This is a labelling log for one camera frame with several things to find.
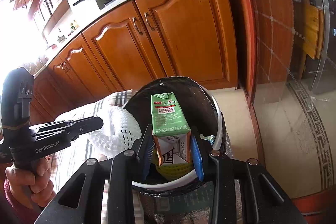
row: green carton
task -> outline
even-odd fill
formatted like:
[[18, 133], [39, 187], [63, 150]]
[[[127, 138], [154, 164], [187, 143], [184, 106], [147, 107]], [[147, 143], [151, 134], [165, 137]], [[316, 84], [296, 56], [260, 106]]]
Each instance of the green carton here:
[[159, 166], [190, 162], [190, 127], [173, 92], [152, 100], [153, 139]]

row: black trash bag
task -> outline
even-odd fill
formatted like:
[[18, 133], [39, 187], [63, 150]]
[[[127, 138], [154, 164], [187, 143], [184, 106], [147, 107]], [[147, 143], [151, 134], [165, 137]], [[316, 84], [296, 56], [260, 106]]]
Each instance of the black trash bag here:
[[[151, 95], [169, 92], [174, 93], [189, 127], [196, 126], [199, 133], [204, 136], [217, 135], [218, 115], [211, 97], [204, 92], [199, 84], [190, 78], [175, 76], [150, 82], [142, 87], [124, 106], [137, 120], [142, 134], [145, 133], [147, 125], [152, 124]], [[226, 128], [222, 115], [222, 144], [220, 151], [223, 153], [225, 152], [225, 145]], [[168, 181], [156, 171], [154, 164], [151, 164], [150, 173], [144, 183], [161, 184], [166, 182]], [[133, 188], [144, 194], [169, 197], [191, 192], [203, 184], [196, 178], [185, 186], [167, 191], [153, 191], [136, 186], [133, 186]]]

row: cabinet handle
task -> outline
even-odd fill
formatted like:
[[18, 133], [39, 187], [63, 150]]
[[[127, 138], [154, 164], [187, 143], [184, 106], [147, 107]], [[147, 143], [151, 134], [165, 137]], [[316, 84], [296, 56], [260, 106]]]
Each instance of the cabinet handle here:
[[145, 12], [145, 19], [146, 19], [146, 23], [147, 25], [151, 28], [152, 31], [155, 31], [155, 29], [151, 26], [151, 24], [149, 23], [149, 20], [148, 20], [148, 16], [149, 14], [147, 12]]
[[138, 33], [139, 33], [140, 35], [142, 35], [142, 32], [139, 31], [139, 28], [138, 28], [138, 26], [137, 26], [136, 23], [135, 23], [135, 21], [136, 21], [137, 18], [136, 18], [136, 17], [133, 17], [132, 19], [133, 19], [133, 25], [134, 25], [134, 28], [138, 31]]
[[70, 70], [70, 68], [68, 68], [68, 64], [66, 64], [66, 62], [65, 62], [65, 61], [63, 61], [63, 63], [64, 63], [64, 67], [65, 67], [66, 71], [69, 71], [69, 70]]

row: tiled floor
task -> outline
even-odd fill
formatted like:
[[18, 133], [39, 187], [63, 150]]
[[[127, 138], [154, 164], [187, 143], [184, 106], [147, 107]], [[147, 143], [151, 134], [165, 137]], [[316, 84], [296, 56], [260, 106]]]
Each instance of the tiled floor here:
[[223, 113], [236, 159], [258, 158], [250, 112], [242, 89], [211, 90]]
[[254, 108], [268, 172], [290, 198], [319, 192], [321, 176], [315, 141], [294, 93], [284, 83], [258, 85]]
[[[328, 136], [331, 154], [336, 156], [336, 90], [324, 92], [322, 94], [313, 94], [308, 86], [303, 82], [312, 102], [314, 103], [321, 117], [323, 126]], [[336, 160], [333, 160], [334, 170], [336, 170]]]

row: plastic wrapper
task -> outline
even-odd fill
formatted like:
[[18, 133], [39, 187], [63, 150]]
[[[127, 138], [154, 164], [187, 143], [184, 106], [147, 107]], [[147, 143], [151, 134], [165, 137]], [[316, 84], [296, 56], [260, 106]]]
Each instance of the plastic wrapper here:
[[125, 109], [117, 106], [105, 107], [97, 113], [104, 125], [88, 133], [89, 141], [107, 157], [131, 149], [133, 142], [141, 138], [139, 124]]
[[[190, 127], [196, 126], [203, 136], [216, 136], [218, 130], [218, 115], [214, 102], [204, 90], [193, 80], [187, 77], [168, 77], [157, 79], [142, 87], [124, 106], [140, 125], [141, 132], [144, 133], [148, 124], [152, 123], [151, 115], [151, 95], [173, 92], [178, 100], [184, 117]], [[220, 150], [225, 151], [226, 128], [222, 117], [222, 144]], [[151, 164], [150, 173], [145, 184], [161, 184], [168, 182]], [[191, 183], [168, 191], [153, 191], [133, 186], [141, 193], [152, 196], [171, 197], [191, 192], [204, 182], [198, 179]]]

